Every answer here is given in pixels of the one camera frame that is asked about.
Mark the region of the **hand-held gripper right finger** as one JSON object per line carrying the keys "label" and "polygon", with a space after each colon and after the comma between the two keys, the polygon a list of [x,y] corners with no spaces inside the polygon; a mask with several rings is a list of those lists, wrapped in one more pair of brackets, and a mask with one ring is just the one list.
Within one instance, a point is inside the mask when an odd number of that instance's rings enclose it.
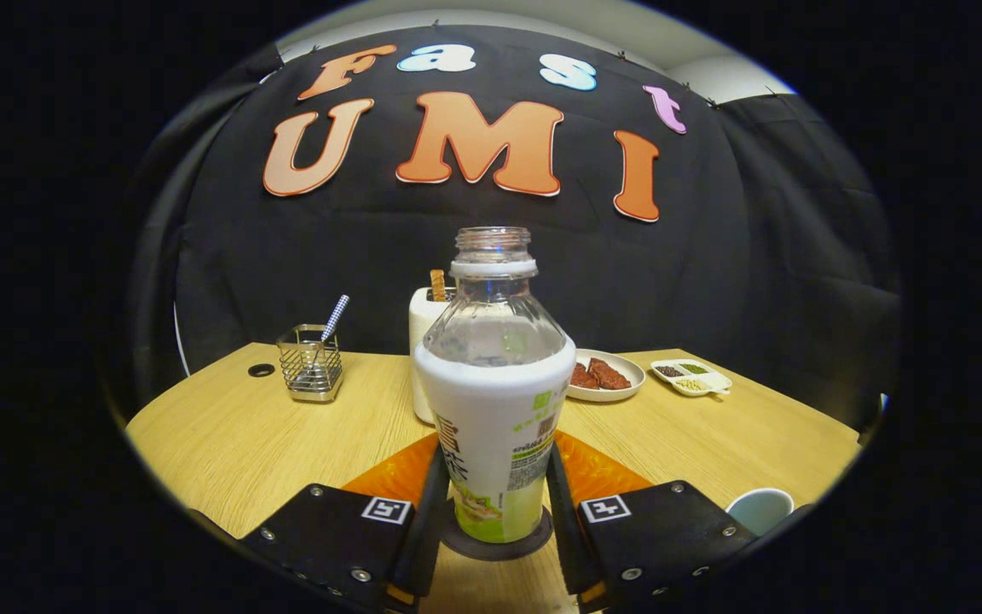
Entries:
{"label": "hand-held gripper right finger", "polygon": [[558,563],[581,613],[654,609],[752,551],[757,534],[685,479],[651,484],[557,432],[546,484]]}

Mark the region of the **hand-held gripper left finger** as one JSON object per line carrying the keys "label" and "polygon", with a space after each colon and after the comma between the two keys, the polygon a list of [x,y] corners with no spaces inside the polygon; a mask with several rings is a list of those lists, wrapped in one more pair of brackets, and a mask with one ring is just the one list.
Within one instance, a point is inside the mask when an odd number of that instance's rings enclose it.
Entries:
{"label": "hand-held gripper left finger", "polygon": [[417,613],[447,525],[448,483],[431,434],[344,487],[304,486],[240,543],[355,613]]}

